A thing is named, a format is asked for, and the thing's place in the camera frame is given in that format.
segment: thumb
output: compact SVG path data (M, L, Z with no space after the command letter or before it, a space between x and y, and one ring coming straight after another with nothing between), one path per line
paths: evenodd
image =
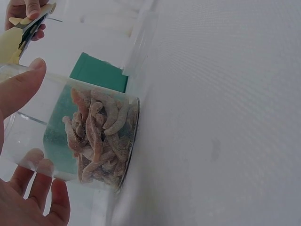
M38 18L41 13L39 0L25 0L26 16L31 20Z
M45 61L41 58L35 59L29 68L32 71L0 83L0 111L4 119L27 104L43 82L46 73Z

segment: clear plastic jar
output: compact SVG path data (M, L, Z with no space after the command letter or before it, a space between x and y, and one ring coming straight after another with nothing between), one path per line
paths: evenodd
M4 65L0 78L25 71L24 66ZM48 176L83 184L100 181L119 190L138 115L136 97L47 73L33 99L5 120L3 154L31 170L48 159L53 168L42 171Z

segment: white table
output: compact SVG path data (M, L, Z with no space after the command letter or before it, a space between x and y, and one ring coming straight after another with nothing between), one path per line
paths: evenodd
M160 1L112 225L301 225L300 9Z

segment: finger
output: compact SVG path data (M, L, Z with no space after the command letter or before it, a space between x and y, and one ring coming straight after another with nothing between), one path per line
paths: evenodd
M39 90L46 73L45 61L38 58L30 68L33 70L0 83L0 111L4 119L22 108Z
M41 26L39 27L39 29L41 29L42 31L46 29L46 25L45 24L41 24Z
M70 217L70 202L65 182L55 179L51 186L51 207L46 218L55 226L66 226Z
M13 188L20 196L24 196L28 183L32 178L34 172L30 169L22 166L17 166L12 178L8 181L8 184Z
M26 16L31 20L37 19L41 13L39 0L25 0Z
M20 161L12 178L8 181L8 184L22 197L24 196L28 183L34 174L32 170L36 169L43 158L44 153L40 149L30 150Z
M37 204L41 212L44 212L47 194L52 182L53 163L48 159L43 159L38 165L37 175L33 181L32 189L29 193L29 201Z
M38 30L32 37L32 41L42 39L44 36L45 36L44 32L42 30Z

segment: human hand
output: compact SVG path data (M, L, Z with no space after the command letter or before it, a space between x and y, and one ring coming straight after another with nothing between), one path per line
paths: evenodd
M14 25L9 22L10 17L25 18L28 17L34 20L39 17L41 13L41 6L48 3L49 0L10 0L5 18L5 30L12 28ZM43 30L46 29L45 24L42 24L35 35L32 37L33 41L37 41L44 37Z
M32 71L17 75L0 83L0 149L4 142L5 118L22 108L38 91L46 73L46 64L36 59L30 65ZM32 184L28 199L24 193L33 176L33 171L18 166L11 180L0 179L0 222L10 226L65 226L70 216L70 204L66 184L45 176L53 167L49 160L43 159L41 150L29 151L25 160L37 166L37 175ZM46 197L51 186L52 202L48 215L43 216Z

